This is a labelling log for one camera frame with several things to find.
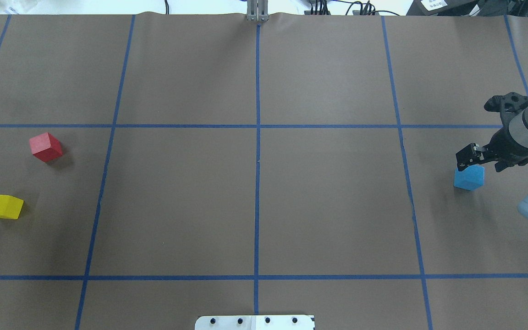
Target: cube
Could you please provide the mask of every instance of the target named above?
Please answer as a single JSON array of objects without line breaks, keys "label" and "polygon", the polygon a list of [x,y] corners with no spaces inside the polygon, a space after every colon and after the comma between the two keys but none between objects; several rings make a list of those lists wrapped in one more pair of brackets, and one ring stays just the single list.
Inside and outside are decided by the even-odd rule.
[{"label": "cube", "polygon": [[461,172],[455,169],[453,185],[465,190],[476,190],[484,186],[484,167],[472,165]]},{"label": "cube", "polygon": [[45,163],[62,156],[61,143],[48,132],[30,138],[30,149],[36,158]]},{"label": "cube", "polygon": [[19,218],[23,200],[9,195],[0,195],[0,219]]}]

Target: metal hinge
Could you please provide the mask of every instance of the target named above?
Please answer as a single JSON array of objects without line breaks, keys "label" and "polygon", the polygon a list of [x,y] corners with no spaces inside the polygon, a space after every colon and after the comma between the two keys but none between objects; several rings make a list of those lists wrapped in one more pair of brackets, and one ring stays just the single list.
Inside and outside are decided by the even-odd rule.
[{"label": "metal hinge", "polygon": [[268,21],[268,0],[247,0],[247,20],[251,22]]}]

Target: horizontal blue line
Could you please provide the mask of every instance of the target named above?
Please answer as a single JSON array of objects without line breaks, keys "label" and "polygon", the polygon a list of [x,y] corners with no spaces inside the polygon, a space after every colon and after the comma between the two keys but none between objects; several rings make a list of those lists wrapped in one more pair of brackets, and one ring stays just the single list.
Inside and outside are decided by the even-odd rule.
[{"label": "horizontal blue line", "polygon": [[[420,280],[421,274],[259,275],[260,280]],[[528,278],[528,273],[425,274],[426,280],[466,278]],[[82,281],[82,275],[0,275],[0,280]],[[90,275],[90,281],[251,281],[253,275]]]},{"label": "horizontal blue line", "polygon": [[[111,128],[112,124],[0,124],[0,128]],[[117,124],[118,128],[198,128],[198,129],[255,129],[257,125],[233,124]],[[299,125],[299,124],[269,124],[260,125],[262,129],[396,129],[394,124],[328,124],[328,125]],[[500,129],[502,125],[400,125],[404,129]]]},{"label": "horizontal blue line", "polygon": [[447,280],[460,278],[528,278],[528,273],[507,273],[507,274],[425,274],[427,280]]},{"label": "horizontal blue line", "polygon": [[29,281],[82,281],[82,275],[0,275],[0,280],[29,280]]},{"label": "horizontal blue line", "polygon": [[420,274],[377,275],[260,275],[260,280],[420,280]]}]

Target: white paper sticker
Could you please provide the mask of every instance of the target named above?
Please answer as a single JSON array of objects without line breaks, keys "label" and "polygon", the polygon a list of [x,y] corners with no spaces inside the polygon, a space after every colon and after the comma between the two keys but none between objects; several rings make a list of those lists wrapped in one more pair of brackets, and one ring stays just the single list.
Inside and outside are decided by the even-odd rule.
[{"label": "white paper sticker", "polygon": [[423,4],[428,11],[434,11],[447,6],[444,0],[421,0],[421,4]]}]

